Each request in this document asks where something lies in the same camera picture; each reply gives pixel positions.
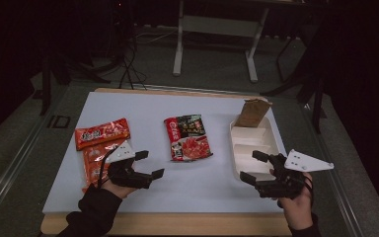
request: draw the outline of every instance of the gray floor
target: gray floor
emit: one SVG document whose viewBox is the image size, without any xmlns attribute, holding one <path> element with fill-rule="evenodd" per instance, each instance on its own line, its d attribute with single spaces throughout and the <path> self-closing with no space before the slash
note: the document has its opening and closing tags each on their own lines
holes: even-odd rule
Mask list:
<svg viewBox="0 0 379 237">
<path fill-rule="evenodd" d="M 149 30 L 151 34 L 158 33 L 157 30 Z M 142 86 L 139 80 L 147 86 L 152 85 L 151 88 L 176 87 L 181 90 L 215 90 L 258 95 L 261 91 L 280 85 L 274 61 L 284 42 L 278 39 L 261 40 L 255 56 L 260 82 L 252 84 L 244 55 L 244 49 L 250 44 L 247 39 L 213 38 L 206 42 L 203 35 L 187 35 L 182 75 L 175 77 L 172 75 L 175 38 L 153 40 L 154 38 L 138 38 L 139 44 L 132 63 L 136 73 L 131 74 L 131 80 L 140 89 Z M 301 42 L 295 41 L 286 51 L 281 61 L 286 75 L 293 69 L 303 50 Z M 132 57 L 132 53 L 127 56 L 129 60 Z M 60 86 L 53 82 L 52 107 L 46 116 L 39 116 L 40 101 L 28 99 L 0 126 L 0 189 L 4 193 L 0 196 L 0 236 L 39 234 L 43 218 L 42 207 L 87 93 L 99 87 L 118 87 L 123 71 L 123 68 L 119 68 L 101 74 L 111 80 L 111 84 L 94 83 L 72 72 L 74 80 L 69 86 Z M 40 88 L 40 75 L 32 78 L 32 81 Z M 124 83 L 123 86 L 129 88 L 130 85 Z M 295 100 L 298 89 L 293 88 L 278 97 Z M 321 119 L 322 135 L 316 135 L 316 139 L 326 147 L 326 152 L 336 164 L 339 179 L 334 182 L 341 184 L 342 189 L 339 192 L 345 193 L 347 197 L 331 200 L 334 203 L 329 205 L 334 206 L 334 209 L 319 210 L 323 236 L 348 236 L 344 233 L 353 231 L 356 233 L 351 236 L 379 236 L 379 198 L 332 108 L 330 98 L 325 97 L 323 107 L 327 118 Z M 51 116 L 71 117 L 70 125 L 62 130 L 47 127 Z M 8 169 L 11 162 L 20 169 Z M 8 177 L 10 182 L 2 179 Z M 325 192 L 337 191 L 328 188 Z M 338 204 L 350 205 L 353 212 L 339 211 Z M 351 220 L 356 218 L 358 226 L 348 229 L 348 225 L 336 225 L 343 219 L 343 215 L 349 215 L 348 219 Z"/>
</svg>

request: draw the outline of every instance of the table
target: table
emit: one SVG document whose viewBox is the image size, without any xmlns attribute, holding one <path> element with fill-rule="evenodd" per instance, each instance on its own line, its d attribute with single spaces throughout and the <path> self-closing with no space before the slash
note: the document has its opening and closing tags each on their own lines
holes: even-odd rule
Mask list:
<svg viewBox="0 0 379 237">
<path fill-rule="evenodd" d="M 198 32 L 207 34 L 227 35 L 252 38 L 251 47 L 245 51 L 249 77 L 251 82 L 257 83 L 257 69 L 254 62 L 255 51 L 265 25 L 267 13 L 270 8 L 275 7 L 296 7 L 298 9 L 322 9 L 325 6 L 305 4 L 302 1 L 292 0 L 246 0 L 246 1 L 225 1 L 230 4 L 244 4 L 261 9 L 258 21 L 241 21 L 211 18 L 204 16 L 192 16 L 185 14 L 185 0 L 180 0 L 179 20 L 178 20 L 178 42 L 175 54 L 173 75 L 180 76 L 183 60 L 183 35 L 184 32 Z"/>
<path fill-rule="evenodd" d="M 157 144 L 150 142 L 150 135 L 147 137 L 140 136 L 144 134 L 144 127 L 136 123 L 135 118 L 142 118 L 145 113 L 149 113 L 151 119 L 159 121 L 157 118 L 166 118 L 170 115 L 179 115 L 180 113 L 192 114 L 195 112 L 205 112 L 204 125 L 209 127 L 207 136 L 215 153 L 210 159 L 205 159 L 191 164 L 165 163 L 167 166 L 166 172 L 162 181 L 155 181 L 148 191 L 139 191 L 133 198 L 127 199 L 120 207 L 120 213 L 114 221 L 114 228 L 110 234 L 118 235 L 289 235 L 289 230 L 286 221 L 283 217 L 282 210 L 276 206 L 275 201 L 267 198 L 259 198 L 259 194 L 253 189 L 233 177 L 232 169 L 229 166 L 229 160 L 225 159 L 230 154 L 230 137 L 226 137 L 229 133 L 230 121 L 240 112 L 244 104 L 243 99 L 251 98 L 249 96 L 229 96 L 229 95 L 201 95 L 189 93 L 165 93 L 165 92 L 142 92 L 142 91 L 127 91 L 127 90 L 110 90 L 99 89 L 96 93 L 90 93 L 87 103 L 82 111 L 77 127 L 89 125 L 88 122 L 101 123 L 101 119 L 111 119 L 117 117 L 118 113 L 126 115 L 129 118 L 134 118 L 129 121 L 131 130 L 131 141 L 133 149 L 148 148 L 149 151 L 155 151 L 152 159 L 146 159 L 146 164 L 136 164 L 139 171 L 141 169 L 153 168 L 155 159 L 159 157 L 167 157 L 169 149 L 160 149 L 167 141 L 165 137 L 159 135 Z M 130 108 L 124 105 L 126 109 L 118 110 L 118 113 L 104 114 L 107 111 L 102 103 L 106 103 L 106 107 L 112 108 L 110 102 L 130 99 L 132 107 L 140 108 L 140 110 L 130 111 Z M 165 110 L 158 116 L 155 115 L 157 109 L 165 109 L 165 106 L 157 104 L 158 108 L 153 107 L 152 103 L 162 103 L 167 100 L 171 101 L 167 107 L 170 110 Z M 150 103 L 149 107 L 144 107 L 144 103 Z M 174 102 L 179 102 L 183 107 L 174 106 Z M 204 102 L 204 108 L 198 107 L 200 102 Z M 223 107 L 207 107 L 208 105 L 218 105 L 223 103 Z M 196 106 L 185 107 L 194 103 Z M 150 125 L 152 132 L 157 134 L 158 129 L 163 129 L 162 122 L 159 126 Z M 228 141 L 229 147 L 223 147 Z M 285 153 L 282 141 L 279 143 L 278 149 L 281 153 Z M 72 157 L 77 157 L 78 152 L 74 150 L 73 137 L 63 163 L 60 167 L 53 188 L 49 194 L 43 212 L 45 218 L 41 225 L 41 231 L 45 234 L 54 234 L 61 231 L 66 226 L 65 215 L 67 212 L 76 210 L 76 202 L 82 196 L 80 191 L 82 179 L 78 172 L 82 169 L 81 165 L 75 163 L 81 159 L 73 161 Z M 194 181 L 200 179 L 193 178 L 179 179 L 181 173 L 183 177 L 189 173 L 205 174 L 202 169 L 214 166 L 217 169 L 211 170 L 212 177 L 204 177 L 204 182 L 195 184 Z M 74 174 L 69 177 L 69 182 L 66 181 L 66 174 Z M 195 205 L 184 205 L 179 200 L 183 199 L 190 202 L 190 199 L 183 197 L 189 196 L 188 191 L 197 193 Z M 148 201 L 148 192 L 150 192 L 150 200 Z M 164 204 L 162 199 L 167 199 L 168 203 Z"/>
</svg>

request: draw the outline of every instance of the white tabletop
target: white tabletop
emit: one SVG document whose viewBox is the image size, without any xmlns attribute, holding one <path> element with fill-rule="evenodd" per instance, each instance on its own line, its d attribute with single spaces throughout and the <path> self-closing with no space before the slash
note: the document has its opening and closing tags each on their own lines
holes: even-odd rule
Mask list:
<svg viewBox="0 0 379 237">
<path fill-rule="evenodd" d="M 274 200 L 260 198 L 254 187 L 234 176 L 229 124 L 241 112 L 243 99 L 123 93 L 89 94 L 76 127 L 90 127 L 126 118 L 134 151 L 148 150 L 149 157 L 135 162 L 135 170 L 151 173 L 165 168 L 164 177 L 149 190 L 131 194 L 121 212 L 249 213 L 282 212 Z M 201 115 L 213 156 L 191 163 L 171 162 L 169 139 L 163 120 Z M 278 150 L 285 154 L 272 114 Z M 85 185 L 82 152 L 74 137 L 43 208 L 44 213 L 78 210 Z"/>
</svg>

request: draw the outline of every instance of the hand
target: hand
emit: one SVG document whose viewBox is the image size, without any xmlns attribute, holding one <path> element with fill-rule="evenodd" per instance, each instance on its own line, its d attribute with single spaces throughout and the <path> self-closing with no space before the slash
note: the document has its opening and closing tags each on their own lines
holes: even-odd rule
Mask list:
<svg viewBox="0 0 379 237">
<path fill-rule="evenodd" d="M 309 173 L 303 173 L 303 175 L 312 180 L 312 176 Z M 306 179 L 306 182 L 312 187 L 308 179 Z M 301 194 L 295 199 L 281 197 L 279 202 L 284 208 L 285 219 L 291 228 L 301 230 L 313 225 L 312 194 L 310 194 L 306 187 L 303 188 Z"/>
<path fill-rule="evenodd" d="M 113 184 L 111 180 L 107 180 L 106 182 L 104 182 L 102 185 L 102 188 L 110 191 L 115 196 L 121 199 L 127 198 L 129 194 L 137 190 L 136 188 L 122 187 L 122 186 L 115 185 Z"/>
</svg>

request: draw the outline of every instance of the black cable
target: black cable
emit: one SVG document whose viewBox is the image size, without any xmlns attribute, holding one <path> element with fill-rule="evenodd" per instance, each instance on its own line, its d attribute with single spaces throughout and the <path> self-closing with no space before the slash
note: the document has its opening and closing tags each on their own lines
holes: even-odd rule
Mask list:
<svg viewBox="0 0 379 237">
<path fill-rule="evenodd" d="M 107 152 L 107 154 L 104 156 L 103 160 L 101 161 L 101 167 L 100 167 L 100 174 L 99 174 L 99 178 L 98 178 L 98 186 L 97 188 L 100 189 L 102 186 L 103 186 L 103 174 L 104 174 L 104 167 L 106 165 L 106 160 L 107 158 L 113 154 L 113 152 L 116 150 L 116 147 L 113 148 L 112 150 L 109 150 L 109 152 Z"/>
</svg>

